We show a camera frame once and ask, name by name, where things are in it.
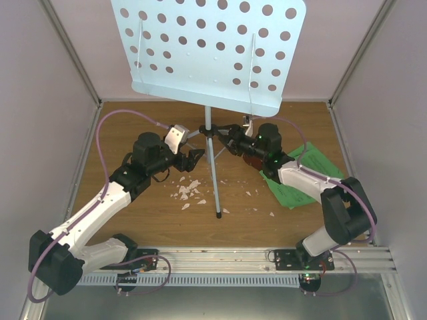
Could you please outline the wooden metronome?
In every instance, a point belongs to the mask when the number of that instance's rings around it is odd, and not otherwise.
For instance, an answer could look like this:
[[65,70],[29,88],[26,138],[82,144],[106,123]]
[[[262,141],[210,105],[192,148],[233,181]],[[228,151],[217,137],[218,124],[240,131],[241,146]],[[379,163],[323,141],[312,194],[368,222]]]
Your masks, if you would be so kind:
[[249,165],[250,167],[253,167],[254,169],[256,169],[257,171],[261,171],[262,167],[263,167],[263,163],[262,160],[254,157],[254,156],[249,156],[249,155],[243,155],[242,159],[244,160],[244,162]]

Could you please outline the light blue music stand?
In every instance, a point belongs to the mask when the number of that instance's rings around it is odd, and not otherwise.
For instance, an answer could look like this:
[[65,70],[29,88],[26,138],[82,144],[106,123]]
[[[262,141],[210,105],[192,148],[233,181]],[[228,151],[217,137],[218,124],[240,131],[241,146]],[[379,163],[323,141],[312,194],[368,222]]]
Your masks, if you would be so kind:
[[260,117],[277,115],[306,16],[303,1],[113,1],[132,89]]

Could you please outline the green sheet music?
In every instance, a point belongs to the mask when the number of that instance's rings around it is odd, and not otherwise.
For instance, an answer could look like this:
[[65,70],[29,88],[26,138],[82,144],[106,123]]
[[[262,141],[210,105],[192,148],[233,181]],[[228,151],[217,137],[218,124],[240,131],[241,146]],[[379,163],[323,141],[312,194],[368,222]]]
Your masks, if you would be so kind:
[[339,179],[344,178],[344,174],[335,166],[319,149],[310,142],[306,143],[306,152],[304,153],[301,164],[329,177]]
[[260,171],[260,175],[263,177],[264,181],[268,185],[268,188],[282,207],[294,209],[296,207],[301,207],[316,202],[316,200],[309,195],[306,195],[305,193],[298,191],[293,187],[282,185],[271,179],[268,179],[264,175],[263,171]]

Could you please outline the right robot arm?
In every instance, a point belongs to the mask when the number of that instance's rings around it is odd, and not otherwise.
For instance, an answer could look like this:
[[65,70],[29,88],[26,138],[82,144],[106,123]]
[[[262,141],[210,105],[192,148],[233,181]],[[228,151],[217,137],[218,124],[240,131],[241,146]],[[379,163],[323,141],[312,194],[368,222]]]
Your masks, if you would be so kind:
[[325,252],[376,231],[377,218],[361,182],[354,177],[339,180],[303,166],[282,150],[277,125],[260,125],[255,137],[237,124],[212,126],[211,134],[232,155],[257,159],[268,179],[297,189],[322,206],[323,227],[296,245],[296,264],[301,269],[312,269]]

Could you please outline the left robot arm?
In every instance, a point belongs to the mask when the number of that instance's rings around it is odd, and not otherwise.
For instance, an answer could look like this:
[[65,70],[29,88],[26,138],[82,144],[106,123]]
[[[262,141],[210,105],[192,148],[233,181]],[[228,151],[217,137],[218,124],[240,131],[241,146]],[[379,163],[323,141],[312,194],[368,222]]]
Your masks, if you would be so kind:
[[116,213],[136,200],[156,180],[158,173],[193,171],[204,155],[203,149],[180,151],[186,142],[185,131],[172,127],[165,137],[156,133],[142,133],[133,144],[121,165],[107,178],[101,191],[75,215],[46,233],[38,230],[29,242],[29,272],[27,296],[32,302],[42,300],[33,296],[35,279],[43,282],[51,292],[64,295],[80,279],[98,269],[131,269],[158,258],[144,257],[135,241],[122,233],[103,243],[88,245],[88,241]]

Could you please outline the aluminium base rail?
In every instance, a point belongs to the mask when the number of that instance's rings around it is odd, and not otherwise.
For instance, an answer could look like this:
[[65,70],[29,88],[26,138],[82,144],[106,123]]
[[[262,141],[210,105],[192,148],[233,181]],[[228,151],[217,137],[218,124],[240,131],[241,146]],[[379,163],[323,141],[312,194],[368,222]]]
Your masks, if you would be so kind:
[[[302,273],[300,270],[278,271],[274,251],[267,248],[179,248],[157,249],[161,259],[152,271],[174,273]],[[126,248],[108,241],[104,244],[85,247],[65,261],[66,266],[77,264],[83,274],[109,271],[105,266],[124,258]],[[328,267],[332,273],[395,273],[396,266],[390,250],[385,247],[345,247],[332,254]]]

